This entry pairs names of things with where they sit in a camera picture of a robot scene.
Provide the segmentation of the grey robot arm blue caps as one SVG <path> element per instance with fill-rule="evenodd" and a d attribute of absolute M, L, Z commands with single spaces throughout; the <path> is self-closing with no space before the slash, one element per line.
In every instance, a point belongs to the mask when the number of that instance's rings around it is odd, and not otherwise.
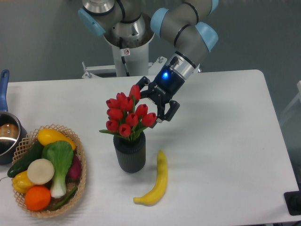
<path fill-rule="evenodd" d="M 157 107 L 157 122 L 170 121 L 179 108 L 173 100 L 218 41 L 202 19 L 218 6 L 216 0 L 184 0 L 174 10 L 160 8 L 153 16 L 141 11 L 139 0 L 85 0 L 78 11 L 83 25 L 111 45 L 116 74 L 139 76 L 142 98 Z M 149 43 L 158 36 L 175 48 L 153 81 L 149 71 Z"/>

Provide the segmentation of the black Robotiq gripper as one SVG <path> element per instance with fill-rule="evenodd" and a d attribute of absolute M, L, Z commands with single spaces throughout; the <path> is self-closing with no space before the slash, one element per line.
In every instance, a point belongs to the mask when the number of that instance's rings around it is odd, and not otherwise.
<path fill-rule="evenodd" d="M 157 118 L 150 128 L 154 128 L 157 123 L 171 121 L 180 104 L 172 100 L 180 87 L 195 71 L 196 65 L 184 54 L 176 51 L 165 63 L 153 82 L 143 76 L 135 84 L 135 99 L 149 98 L 157 107 Z M 165 105 L 169 103 L 169 109 L 165 113 Z"/>

